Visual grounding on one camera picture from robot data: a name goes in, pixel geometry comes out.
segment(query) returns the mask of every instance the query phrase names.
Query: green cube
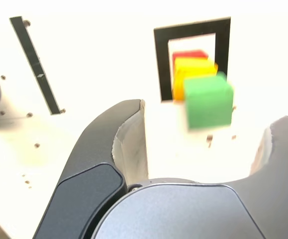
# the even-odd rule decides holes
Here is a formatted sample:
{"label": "green cube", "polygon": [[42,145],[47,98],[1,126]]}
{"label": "green cube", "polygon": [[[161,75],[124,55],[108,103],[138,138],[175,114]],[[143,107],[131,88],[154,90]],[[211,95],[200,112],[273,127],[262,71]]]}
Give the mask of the green cube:
{"label": "green cube", "polygon": [[189,128],[230,125],[233,88],[223,73],[184,80]]}

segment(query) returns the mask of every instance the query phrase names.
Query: yellow cube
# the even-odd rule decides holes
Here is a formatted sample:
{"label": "yellow cube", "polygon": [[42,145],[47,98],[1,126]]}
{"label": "yellow cube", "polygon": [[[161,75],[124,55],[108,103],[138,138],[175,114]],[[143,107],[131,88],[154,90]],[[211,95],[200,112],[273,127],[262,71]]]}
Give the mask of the yellow cube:
{"label": "yellow cube", "polygon": [[184,80],[204,76],[215,76],[218,65],[206,58],[178,57],[175,60],[173,99],[185,100]]}

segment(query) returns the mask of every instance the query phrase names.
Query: screw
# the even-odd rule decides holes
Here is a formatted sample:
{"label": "screw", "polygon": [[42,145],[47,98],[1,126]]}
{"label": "screw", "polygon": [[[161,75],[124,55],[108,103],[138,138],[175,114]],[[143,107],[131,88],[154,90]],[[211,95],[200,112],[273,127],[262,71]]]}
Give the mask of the screw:
{"label": "screw", "polygon": [[31,26],[31,22],[29,20],[23,20],[23,25],[25,27]]}

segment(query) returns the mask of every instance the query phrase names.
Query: cube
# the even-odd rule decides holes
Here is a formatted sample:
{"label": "cube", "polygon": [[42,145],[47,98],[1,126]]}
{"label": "cube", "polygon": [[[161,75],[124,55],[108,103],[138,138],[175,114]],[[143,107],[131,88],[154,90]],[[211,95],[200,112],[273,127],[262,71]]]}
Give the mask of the cube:
{"label": "cube", "polygon": [[190,77],[214,76],[218,65],[206,58],[182,58],[175,61],[173,99],[185,100],[184,80]]}
{"label": "cube", "polygon": [[175,60],[176,60],[177,57],[206,58],[206,59],[208,59],[208,54],[206,54],[202,50],[174,52],[173,53],[173,69],[175,69]]}
{"label": "cube", "polygon": [[224,74],[184,82],[189,128],[230,125],[233,88]]}

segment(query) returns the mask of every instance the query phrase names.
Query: colored block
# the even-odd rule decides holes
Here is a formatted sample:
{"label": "colored block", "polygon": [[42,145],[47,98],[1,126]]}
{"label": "colored block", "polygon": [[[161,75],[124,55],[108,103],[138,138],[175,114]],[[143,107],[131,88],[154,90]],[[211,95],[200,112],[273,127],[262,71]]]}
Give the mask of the colored block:
{"label": "colored block", "polygon": [[184,80],[191,77],[214,76],[218,65],[206,58],[182,58],[175,61],[173,99],[185,100]]}
{"label": "colored block", "polygon": [[175,60],[177,57],[208,59],[208,54],[206,54],[205,52],[201,50],[174,52],[173,53],[173,69],[175,69]]}
{"label": "colored block", "polygon": [[184,88],[189,128],[231,124],[233,88],[224,74],[188,79]]}

